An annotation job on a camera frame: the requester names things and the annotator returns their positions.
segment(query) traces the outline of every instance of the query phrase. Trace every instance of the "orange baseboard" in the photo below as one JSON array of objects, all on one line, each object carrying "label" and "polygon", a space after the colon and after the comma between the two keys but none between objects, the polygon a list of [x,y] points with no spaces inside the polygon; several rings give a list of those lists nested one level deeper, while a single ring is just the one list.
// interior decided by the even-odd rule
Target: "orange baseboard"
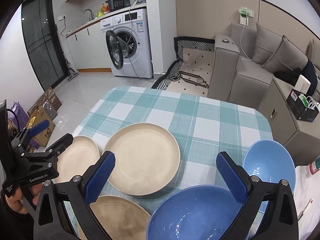
[{"label": "orange baseboard", "polygon": [[112,72],[111,68],[82,68],[78,69],[79,73],[87,73],[87,72]]}]

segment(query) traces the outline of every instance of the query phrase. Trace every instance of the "faucet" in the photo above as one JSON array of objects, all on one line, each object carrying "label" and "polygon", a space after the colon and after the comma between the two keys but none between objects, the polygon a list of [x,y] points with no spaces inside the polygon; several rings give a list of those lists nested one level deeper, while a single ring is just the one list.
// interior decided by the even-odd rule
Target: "faucet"
[{"label": "faucet", "polygon": [[84,11],[84,13],[83,13],[83,14],[85,14],[85,12],[86,12],[86,11],[90,11],[90,12],[91,12],[91,18],[92,18],[91,20],[93,20],[93,14],[92,14],[92,10],[90,10],[90,9],[87,9],[87,10],[85,10],[85,11]]}]

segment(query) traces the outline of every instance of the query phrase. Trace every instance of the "beige wall panel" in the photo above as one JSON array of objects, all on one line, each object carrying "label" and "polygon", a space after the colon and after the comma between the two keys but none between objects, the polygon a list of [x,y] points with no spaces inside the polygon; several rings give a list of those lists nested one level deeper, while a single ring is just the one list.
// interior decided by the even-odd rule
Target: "beige wall panel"
[{"label": "beige wall panel", "polygon": [[279,35],[287,36],[303,52],[306,52],[309,41],[318,39],[295,18],[263,1],[260,1],[259,24]]},{"label": "beige wall panel", "polygon": [[255,12],[249,26],[256,28],[259,0],[176,0],[178,36],[212,39],[217,33],[230,35],[228,25],[240,23],[238,10],[247,7]]}]

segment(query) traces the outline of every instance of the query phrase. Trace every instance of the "black box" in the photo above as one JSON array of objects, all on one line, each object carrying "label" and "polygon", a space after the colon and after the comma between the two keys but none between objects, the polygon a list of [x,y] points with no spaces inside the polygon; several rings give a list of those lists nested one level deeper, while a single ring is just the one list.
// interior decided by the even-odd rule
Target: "black box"
[{"label": "black box", "polygon": [[305,121],[305,122],[313,122],[318,115],[319,111],[315,107],[315,109],[311,109],[305,107],[299,95],[303,94],[297,90],[292,89],[286,102],[291,109],[292,113],[296,117],[297,120]]}]

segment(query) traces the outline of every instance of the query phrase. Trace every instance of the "hand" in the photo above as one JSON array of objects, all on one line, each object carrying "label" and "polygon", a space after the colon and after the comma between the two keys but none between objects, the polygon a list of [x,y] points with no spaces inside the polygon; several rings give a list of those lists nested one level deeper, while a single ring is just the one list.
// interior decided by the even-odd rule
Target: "hand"
[{"label": "hand", "polygon": [[[31,191],[35,195],[35,197],[32,200],[32,202],[35,206],[38,204],[41,189],[42,189],[42,183],[31,187]],[[16,192],[10,198],[5,196],[5,199],[7,201],[8,206],[13,211],[15,211],[19,214],[28,214],[27,209],[21,203],[21,198],[22,198],[22,191],[21,191],[21,188],[19,188],[19,187],[17,188]]]}]

